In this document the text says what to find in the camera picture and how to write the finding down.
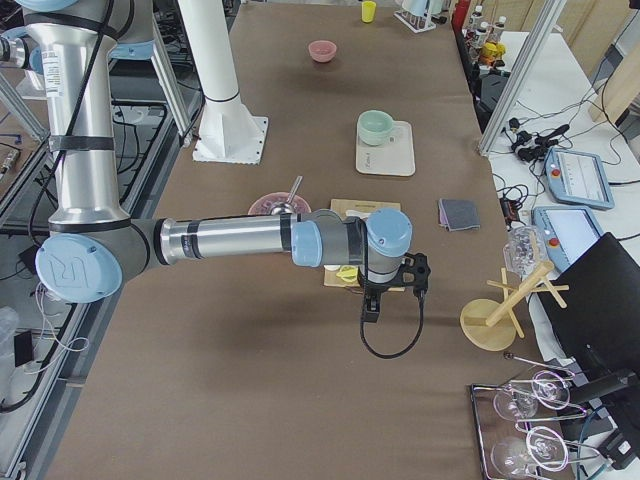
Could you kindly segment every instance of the table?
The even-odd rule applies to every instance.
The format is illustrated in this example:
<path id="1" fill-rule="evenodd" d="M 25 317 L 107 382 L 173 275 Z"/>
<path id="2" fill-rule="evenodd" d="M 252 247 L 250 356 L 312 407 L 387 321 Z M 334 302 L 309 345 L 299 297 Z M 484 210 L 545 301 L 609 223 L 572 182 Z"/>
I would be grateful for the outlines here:
<path id="1" fill-rule="evenodd" d="M 433 271 L 423 338 L 401 359 L 374 358 L 360 297 L 284 254 L 148 272 L 124 289 L 48 478 L 479 478 L 467 385 L 521 365 L 459 327 L 468 301 L 499 298 L 485 280 L 506 236 L 451 30 L 414 35 L 390 9 L 365 25 L 359 8 L 247 4 L 231 37 L 243 101 L 270 118 L 262 163 L 183 152 L 157 216 L 244 214 L 297 174 L 315 209 L 400 202 Z M 329 64 L 308 57 L 318 38 L 338 45 Z M 355 121 L 371 108 L 413 125 L 413 177 L 356 172 Z M 439 227 L 440 197 L 474 200 L 482 228 Z M 410 292 L 383 302 L 368 335 L 391 351 L 413 335 L 417 305 Z M 531 335 L 514 351 L 537 355 Z"/>
<path id="2" fill-rule="evenodd" d="M 517 53 L 522 48 L 527 33 L 505 32 L 502 39 L 507 46 L 505 63 L 513 65 Z M 570 106 L 581 101 L 591 89 L 591 84 L 580 68 L 578 62 L 571 53 L 566 42 L 560 34 L 551 34 L 540 56 L 540 60 L 534 66 L 533 71 L 525 87 L 520 94 L 517 105 L 512 110 L 512 116 L 521 120 L 537 117 L 538 114 L 559 112 L 565 106 Z M 595 95 L 586 98 L 595 99 Z M 551 118 L 537 118 L 528 121 L 523 127 L 529 132 L 542 132 L 545 129 L 569 123 L 571 128 L 567 132 L 574 143 L 572 149 L 584 152 L 593 152 L 601 156 L 605 164 L 605 171 L 609 182 L 624 182 L 640 179 L 640 165 L 633 153 L 629 150 L 624 140 L 617 136 L 617 131 L 607 122 L 597 125 L 589 115 L 589 103 L 582 105 L 580 109 L 573 108 Z M 613 146 L 620 158 L 610 146 L 610 140 L 614 138 Z M 494 146 L 495 152 L 489 157 L 493 172 L 504 178 L 508 185 L 523 183 L 536 192 L 537 181 L 527 169 L 527 165 L 516 158 L 510 152 L 510 142 L 503 135 Z M 542 165 L 536 168 L 540 172 Z M 502 180 L 495 178 L 496 188 L 502 188 Z M 623 187 L 613 187 L 615 208 L 607 211 L 594 210 L 595 216 L 604 231 L 612 232 L 616 237 L 626 237 L 640 232 L 640 218 L 637 215 L 637 205 L 640 202 L 640 184 Z M 537 198 L 530 198 L 525 202 L 523 220 L 529 223 L 528 211 L 534 206 L 554 205 L 555 202 L 548 192 L 542 193 Z M 623 242 L 624 247 L 636 260 L 640 261 L 640 239 Z M 551 325 L 537 296 L 530 302 L 530 314 L 536 329 L 538 346 L 545 360 L 564 358 L 560 345 L 555 339 Z M 588 443 L 598 445 L 604 440 L 606 434 L 594 436 Z M 599 461 L 587 462 L 585 466 L 589 473 L 593 473 L 600 466 Z M 640 475 L 640 461 L 634 460 L 631 466 L 623 471 L 606 471 L 599 478 L 603 480 L 635 479 Z"/>

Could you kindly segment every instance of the wooden base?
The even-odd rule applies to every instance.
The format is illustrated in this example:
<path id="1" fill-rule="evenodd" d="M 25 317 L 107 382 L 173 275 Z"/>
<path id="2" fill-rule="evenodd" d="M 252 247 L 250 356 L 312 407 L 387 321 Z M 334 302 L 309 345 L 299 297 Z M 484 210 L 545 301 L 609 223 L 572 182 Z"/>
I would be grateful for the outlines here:
<path id="1" fill-rule="evenodd" d="M 516 338 L 516 328 L 509 315 L 502 317 L 493 327 L 487 327 L 486 318 L 500 304 L 480 298 L 467 303 L 460 313 L 460 326 L 471 342 L 484 350 L 498 352 L 508 348 Z"/>

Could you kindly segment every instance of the white pillar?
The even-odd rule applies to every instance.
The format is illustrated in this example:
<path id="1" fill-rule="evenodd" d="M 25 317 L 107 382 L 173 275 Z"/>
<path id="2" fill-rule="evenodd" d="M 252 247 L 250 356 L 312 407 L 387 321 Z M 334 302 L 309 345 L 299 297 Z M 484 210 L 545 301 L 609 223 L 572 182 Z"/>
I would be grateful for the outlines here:
<path id="1" fill-rule="evenodd" d="M 251 116 L 240 98 L 222 2 L 178 4 L 206 96 L 194 160 L 260 163 L 268 120 Z"/>

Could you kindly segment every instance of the plastic bottle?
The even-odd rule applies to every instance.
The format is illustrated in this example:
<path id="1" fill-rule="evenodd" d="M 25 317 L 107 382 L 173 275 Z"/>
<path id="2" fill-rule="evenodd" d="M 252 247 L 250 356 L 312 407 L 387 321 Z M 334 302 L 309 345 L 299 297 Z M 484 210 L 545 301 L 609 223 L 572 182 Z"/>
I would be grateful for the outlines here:
<path id="1" fill-rule="evenodd" d="M 451 20 L 451 27 L 454 31 L 462 31 L 462 25 L 464 24 L 464 19 L 467 17 L 469 5 L 471 5 L 471 0 L 458 0 L 456 9 L 453 11 L 453 20 Z"/>
<path id="2" fill-rule="evenodd" d="M 500 39 L 502 38 L 502 32 L 504 32 L 504 25 L 507 22 L 507 17 L 499 17 L 498 21 L 493 25 L 491 29 L 491 33 L 489 34 L 489 38 L 487 38 L 487 42 L 491 43 L 500 43 Z"/>
<path id="3" fill-rule="evenodd" d="M 469 16 L 469 24 L 467 25 L 467 39 L 472 39 L 478 27 L 482 24 L 482 5 L 476 5 L 475 11 Z"/>
<path id="4" fill-rule="evenodd" d="M 471 63 L 477 62 L 480 57 L 480 51 L 487 41 L 489 36 L 489 24 L 482 22 L 473 34 L 471 45 L 469 46 L 469 59 Z"/>

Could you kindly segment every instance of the yellow cup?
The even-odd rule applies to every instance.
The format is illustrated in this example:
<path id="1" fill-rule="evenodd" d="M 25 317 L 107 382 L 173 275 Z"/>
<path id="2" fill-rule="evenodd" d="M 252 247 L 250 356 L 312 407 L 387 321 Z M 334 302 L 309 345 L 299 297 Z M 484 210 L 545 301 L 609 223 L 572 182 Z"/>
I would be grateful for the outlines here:
<path id="1" fill-rule="evenodd" d="M 362 2 L 362 21 L 364 23 L 373 22 L 373 18 L 376 16 L 376 2 L 366 0 Z"/>

